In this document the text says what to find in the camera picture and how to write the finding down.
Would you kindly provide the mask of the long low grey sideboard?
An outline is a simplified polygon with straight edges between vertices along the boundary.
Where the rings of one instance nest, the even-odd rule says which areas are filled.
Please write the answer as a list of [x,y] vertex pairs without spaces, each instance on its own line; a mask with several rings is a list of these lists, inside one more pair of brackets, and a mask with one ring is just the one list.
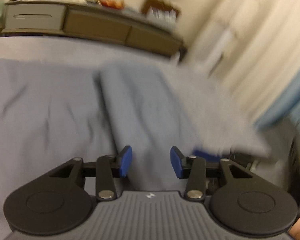
[[181,38],[141,14],[61,0],[7,2],[2,32],[83,38],[164,56],[183,48]]

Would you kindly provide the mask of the cream curtain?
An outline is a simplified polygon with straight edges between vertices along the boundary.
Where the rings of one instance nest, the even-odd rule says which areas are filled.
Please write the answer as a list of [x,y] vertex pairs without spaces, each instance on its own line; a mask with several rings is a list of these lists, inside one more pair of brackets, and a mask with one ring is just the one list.
[[300,69],[300,0],[219,0],[185,61],[256,121]]

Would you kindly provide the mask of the red orange ornament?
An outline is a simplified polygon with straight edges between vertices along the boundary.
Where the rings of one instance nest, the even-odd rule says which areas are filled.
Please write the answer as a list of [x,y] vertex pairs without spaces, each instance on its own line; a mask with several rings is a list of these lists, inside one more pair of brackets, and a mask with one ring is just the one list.
[[125,8],[124,0],[97,0],[100,5],[107,8],[122,10]]

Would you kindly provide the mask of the brown lattice tray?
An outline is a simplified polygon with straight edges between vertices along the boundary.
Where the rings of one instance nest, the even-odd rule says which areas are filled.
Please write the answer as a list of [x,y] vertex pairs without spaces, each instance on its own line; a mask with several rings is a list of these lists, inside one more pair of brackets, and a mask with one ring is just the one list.
[[175,20],[178,19],[178,16],[181,14],[181,9],[173,6],[173,4],[166,0],[144,0],[141,6],[141,13],[146,15],[150,8],[158,9],[161,11],[174,11],[175,12]]

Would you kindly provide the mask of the grey trousers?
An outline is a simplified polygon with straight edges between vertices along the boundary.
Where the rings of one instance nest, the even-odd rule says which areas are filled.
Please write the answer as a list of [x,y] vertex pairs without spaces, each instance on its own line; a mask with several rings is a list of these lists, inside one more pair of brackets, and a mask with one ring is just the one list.
[[18,187],[74,157],[133,150],[128,184],[179,190],[170,148],[267,156],[229,97],[185,69],[140,62],[78,64],[0,59],[0,239],[10,233],[3,203]]

